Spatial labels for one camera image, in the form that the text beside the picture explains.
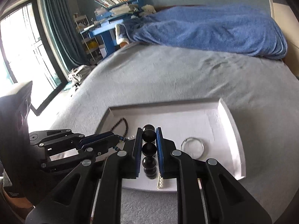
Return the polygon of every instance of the silver bangle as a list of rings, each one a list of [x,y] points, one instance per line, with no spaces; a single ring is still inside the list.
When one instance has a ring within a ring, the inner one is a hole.
[[[182,144],[181,144],[181,150],[183,151],[183,144],[184,143],[187,143],[187,141],[188,140],[197,140],[200,144],[201,144],[201,147],[202,147],[202,153],[200,154],[200,156],[197,158],[197,159],[199,159],[202,155],[203,155],[203,153],[204,153],[204,144],[203,144],[203,142],[202,142],[202,140],[201,139],[199,139],[199,138],[196,138],[196,137],[187,137],[185,140],[183,140],[183,142],[182,142]]]

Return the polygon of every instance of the blue blanket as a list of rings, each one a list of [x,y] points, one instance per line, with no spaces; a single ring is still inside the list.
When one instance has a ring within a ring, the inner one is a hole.
[[[281,59],[286,39],[267,14],[248,6],[176,6],[124,21],[119,38]]]

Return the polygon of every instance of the white tray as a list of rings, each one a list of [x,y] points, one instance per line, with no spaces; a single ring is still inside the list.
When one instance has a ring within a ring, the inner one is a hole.
[[[112,107],[107,110],[96,133],[109,131],[124,117],[129,125],[128,136],[136,135],[137,128],[151,124],[161,127],[163,138],[174,141],[177,149],[187,137],[200,138],[204,143],[206,161],[215,158],[237,180],[246,176],[245,156],[235,121],[223,99],[197,99],[141,105]],[[125,124],[121,123],[114,133],[123,135]],[[144,191],[176,191],[176,179],[164,179],[163,188],[158,189],[158,175],[148,179],[141,164],[137,179],[123,179],[124,188]]]

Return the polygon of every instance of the mattress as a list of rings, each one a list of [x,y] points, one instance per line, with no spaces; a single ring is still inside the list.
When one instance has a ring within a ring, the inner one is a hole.
[[[299,82],[281,61],[240,54],[129,44],[103,60],[52,129],[93,134],[110,106],[222,97],[246,158],[240,183],[270,214],[299,187]],[[122,223],[177,223],[175,193],[123,189]]]

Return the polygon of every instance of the metal screw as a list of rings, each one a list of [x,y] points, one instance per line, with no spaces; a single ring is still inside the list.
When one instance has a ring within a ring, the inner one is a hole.
[[[117,155],[118,155],[118,156],[125,156],[125,155],[127,155],[127,152],[121,150],[121,151],[117,152]]]
[[[85,160],[82,161],[82,165],[83,165],[84,167],[89,166],[91,163],[92,163],[92,161],[89,160],[89,159],[85,159]]]
[[[172,155],[174,155],[174,156],[180,156],[180,155],[182,155],[182,152],[180,150],[173,150],[172,151]]]
[[[208,164],[210,165],[216,165],[217,164],[217,160],[214,159],[214,158],[210,158],[208,161],[207,161]]]

